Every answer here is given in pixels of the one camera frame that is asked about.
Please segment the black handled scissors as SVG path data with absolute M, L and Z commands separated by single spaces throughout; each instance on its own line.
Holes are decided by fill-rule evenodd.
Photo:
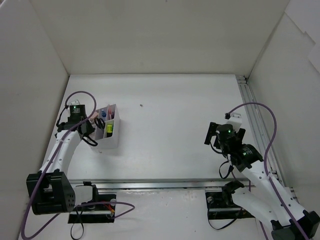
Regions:
M 101 129 L 101 130 L 104 130 L 104 129 L 105 129 L 106 123 L 105 123 L 105 121 L 104 121 L 102 118 L 96 117 L 96 118 L 94 119 L 94 123 L 95 123 L 95 125 L 96 125 L 96 127 L 97 127 L 98 129 Z

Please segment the blue cap glue bottle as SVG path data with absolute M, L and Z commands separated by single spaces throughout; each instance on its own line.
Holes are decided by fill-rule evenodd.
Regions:
M 101 109 L 100 112 L 101 112 L 101 117 L 102 117 L 103 119 L 106 119 L 106 116 L 107 116 L 106 111 L 105 111 L 104 109 Z

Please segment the yellow black highlighter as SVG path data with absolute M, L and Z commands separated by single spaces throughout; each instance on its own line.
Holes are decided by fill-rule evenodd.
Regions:
M 113 125 L 112 124 L 108 124 L 106 126 L 105 132 L 106 132 L 106 137 L 107 138 L 111 137 L 113 135 Z

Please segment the pink mini stapler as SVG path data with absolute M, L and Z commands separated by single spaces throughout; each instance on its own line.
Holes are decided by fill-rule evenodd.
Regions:
M 97 111 L 95 111 L 92 116 L 89 118 L 89 120 L 91 122 L 93 122 L 97 117 L 99 116 L 99 113 Z

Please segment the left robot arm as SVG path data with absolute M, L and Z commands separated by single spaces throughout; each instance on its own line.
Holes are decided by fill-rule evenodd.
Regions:
M 63 146 L 48 151 L 42 169 L 47 173 L 60 170 L 73 182 L 155 184 L 218 178 L 222 157 L 204 143 L 207 115 L 167 104 L 134 105 L 124 113 L 111 137 L 104 138 L 102 130 L 95 128 L 70 149 L 66 144 L 75 133 L 59 132 Z

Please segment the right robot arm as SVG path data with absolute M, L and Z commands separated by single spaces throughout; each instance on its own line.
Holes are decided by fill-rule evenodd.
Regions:
M 320 225 L 319 215 L 301 206 L 268 171 L 258 150 L 242 142 L 245 130 L 235 131 L 231 124 L 215 122 L 212 127 L 214 146 L 263 197 L 255 196 L 240 181 L 233 180 L 222 187 L 222 202 L 248 211 L 271 230 L 274 240 L 312 239 Z

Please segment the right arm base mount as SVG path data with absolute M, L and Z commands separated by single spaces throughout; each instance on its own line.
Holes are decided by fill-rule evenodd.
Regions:
M 254 218 L 247 210 L 236 205 L 231 197 L 238 188 L 245 185 L 238 180 L 233 180 L 224 185 L 219 191 L 206 191 L 206 206 L 208 220 L 237 220 Z

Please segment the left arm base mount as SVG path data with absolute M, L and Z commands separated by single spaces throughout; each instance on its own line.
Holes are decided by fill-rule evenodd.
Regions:
M 76 185 L 74 188 L 75 200 L 77 205 L 86 203 L 99 204 L 90 206 L 80 206 L 69 213 L 69 224 L 106 224 L 115 221 L 115 202 L 117 194 L 114 192 L 106 192 L 99 190 L 95 184 L 90 181 L 84 181 L 82 184 Z

